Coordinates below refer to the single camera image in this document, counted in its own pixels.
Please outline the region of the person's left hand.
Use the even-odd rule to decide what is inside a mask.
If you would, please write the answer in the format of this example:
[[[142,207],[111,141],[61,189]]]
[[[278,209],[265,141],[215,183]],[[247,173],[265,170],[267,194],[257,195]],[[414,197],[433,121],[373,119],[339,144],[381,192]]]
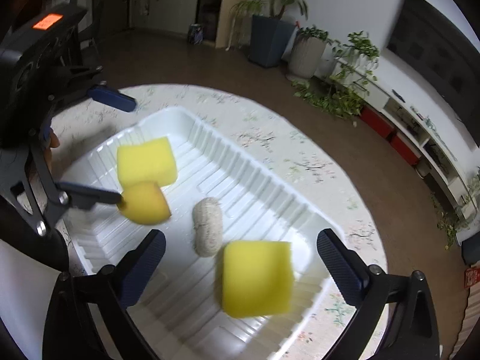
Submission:
[[[48,145],[43,151],[44,159],[48,169],[52,170],[52,150],[60,146],[59,139],[52,128],[49,129]]]

